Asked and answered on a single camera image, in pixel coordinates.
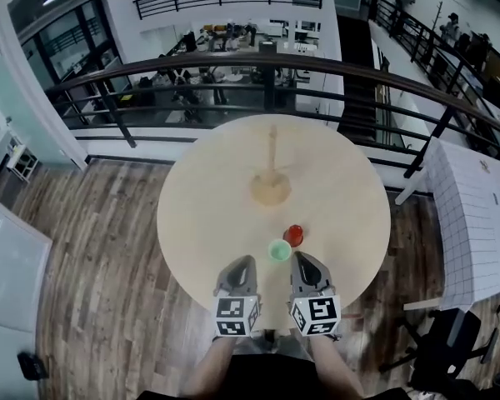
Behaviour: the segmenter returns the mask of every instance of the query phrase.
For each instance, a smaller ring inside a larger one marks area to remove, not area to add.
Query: forearm
[[[332,398],[358,400],[363,398],[359,378],[347,366],[329,337],[310,337],[318,379]]]
[[[236,337],[221,337],[213,342],[184,384],[182,396],[194,399],[215,395],[226,377],[236,341]]]

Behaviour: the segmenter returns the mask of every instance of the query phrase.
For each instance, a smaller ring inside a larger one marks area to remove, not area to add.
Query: wooden round base
[[[268,172],[264,172],[250,182],[250,192],[256,202],[264,206],[277,206],[291,194],[291,183],[282,173],[275,172],[271,178]]]

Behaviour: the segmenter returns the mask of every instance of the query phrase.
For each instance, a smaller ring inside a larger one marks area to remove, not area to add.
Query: checkered tablecloth
[[[441,309],[469,309],[500,293],[500,161],[432,138],[425,157],[439,217]]]

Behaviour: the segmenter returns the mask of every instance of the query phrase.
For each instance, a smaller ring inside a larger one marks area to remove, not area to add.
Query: lower floor
[[[9,203],[53,240],[37,323],[37,353],[50,374],[40,385],[42,398],[135,399],[146,389],[176,395],[207,351],[213,337],[208,311],[178,285],[158,241],[156,208],[170,168],[103,160],[85,173],[41,167]],[[343,310],[342,339],[335,344],[367,395],[406,386],[408,365],[378,371],[413,345],[395,320],[404,303],[443,289],[433,200],[413,196],[397,207],[395,193],[388,198],[387,255],[367,290]],[[498,304],[500,295],[473,308],[482,319],[478,346],[497,324]],[[425,312],[406,317],[421,333],[428,330]],[[500,338],[493,360],[470,360],[461,378],[488,387],[499,371]]]

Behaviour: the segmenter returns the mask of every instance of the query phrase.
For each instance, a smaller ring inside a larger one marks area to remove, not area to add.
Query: black and white marker cube
[[[258,296],[215,297],[212,315],[219,337],[249,337],[259,317]]]
[[[303,336],[335,333],[341,321],[339,296],[297,297],[291,316]]]

